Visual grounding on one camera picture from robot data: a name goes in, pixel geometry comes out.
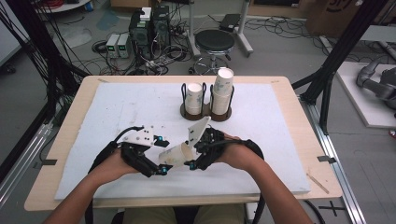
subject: gray floor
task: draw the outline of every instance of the gray floor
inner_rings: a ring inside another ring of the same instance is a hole
[[[87,27],[92,33],[92,40],[82,46],[73,48],[73,51],[82,60],[97,58],[91,51],[91,46],[98,40],[106,39],[112,32],[125,32],[129,25],[128,19],[119,19],[116,15],[128,16],[128,13],[114,14],[106,7],[87,13],[76,9],[68,13],[56,15],[58,22],[68,23],[84,17],[82,21],[70,24],[71,27]],[[195,27],[210,20],[202,17],[195,20]],[[206,22],[205,27],[217,26],[214,22]],[[322,65],[326,56],[314,46],[310,38],[283,38],[269,33],[264,28],[245,30],[245,34],[254,53],[249,58],[240,48],[231,54],[230,67],[237,76],[285,76],[290,82],[306,77]],[[371,57],[383,55],[373,53],[358,45],[354,51],[357,55]],[[11,60],[17,68],[16,74],[0,74],[0,125],[2,150],[0,161],[3,161],[8,152],[15,146],[21,135],[32,122],[35,115],[46,102],[45,85],[37,71],[24,53],[18,53]],[[187,75],[193,61],[172,63],[167,75]],[[88,65],[93,74],[99,74],[100,69],[95,64]],[[359,205],[367,223],[395,223],[396,222],[396,177],[392,174],[396,168],[396,144],[389,137],[388,130],[366,128],[356,109],[337,78],[332,87],[332,100],[329,113],[329,132],[336,148],[340,161],[345,169],[347,178],[354,190]],[[41,222],[48,212],[26,212],[23,209],[24,201],[32,187],[39,169],[34,168],[38,158],[27,170],[19,185],[7,199],[0,210],[2,223],[36,223]],[[313,201],[319,206],[329,206],[329,201]],[[343,207],[341,200],[334,200],[334,206]],[[332,210],[319,209],[326,223],[348,223],[345,211],[338,211],[335,215]],[[95,211],[96,223],[110,223],[115,209],[100,209]]]

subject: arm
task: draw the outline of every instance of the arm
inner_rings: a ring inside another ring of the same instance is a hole
[[[120,150],[116,149],[110,157],[79,182],[44,223],[79,223],[93,194],[100,186],[130,173],[137,171],[122,160]]]
[[[225,148],[219,161],[248,172],[256,181],[275,223],[312,223],[300,203],[282,183],[267,162],[245,146]]]

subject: cup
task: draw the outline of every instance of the cup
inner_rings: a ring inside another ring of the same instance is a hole
[[[185,108],[186,108],[187,113],[189,113],[191,115],[199,115],[201,113],[201,109],[202,109],[201,106],[200,107],[189,107],[189,106],[186,106]]]
[[[213,98],[210,101],[210,108],[212,113],[223,115],[227,113],[230,104],[231,94],[222,96],[213,91]]]
[[[233,70],[226,67],[219,69],[213,91],[221,96],[231,94],[233,91]]]
[[[174,167],[182,166],[185,161],[193,159],[192,151],[186,143],[181,143],[160,153],[160,164],[173,165]]]
[[[190,83],[187,86],[187,93],[185,100],[186,109],[187,107],[191,107],[191,108],[199,107],[200,108],[199,110],[201,112],[202,101],[203,101],[202,85],[199,83]]]

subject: hand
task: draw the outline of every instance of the hand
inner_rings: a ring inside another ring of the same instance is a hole
[[[121,155],[119,148],[105,159],[100,165],[93,169],[88,176],[92,177],[98,185],[119,179],[126,174],[139,173],[135,168],[126,164]]]
[[[224,139],[239,140],[240,138],[237,136],[230,136],[227,133],[224,133]],[[261,158],[257,156],[253,151],[241,144],[229,144],[224,149],[225,150],[223,154],[217,161],[225,162],[236,169],[247,171],[251,163],[253,163],[257,159],[261,160]]]

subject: stool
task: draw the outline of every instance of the stool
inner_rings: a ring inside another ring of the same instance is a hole
[[[210,57],[201,57],[198,59],[194,64],[193,71],[199,75],[206,74],[210,71],[217,74],[219,68],[224,67],[224,65],[228,67],[228,64],[217,56],[225,55],[230,61],[231,58],[228,54],[233,50],[233,44],[233,37],[229,33],[221,30],[204,30],[198,33],[195,36],[195,46],[198,50],[205,51]],[[210,59],[210,64],[202,63],[204,59],[208,58]],[[224,65],[218,66],[218,62],[222,62]],[[198,71],[198,66],[204,67],[205,71]]]

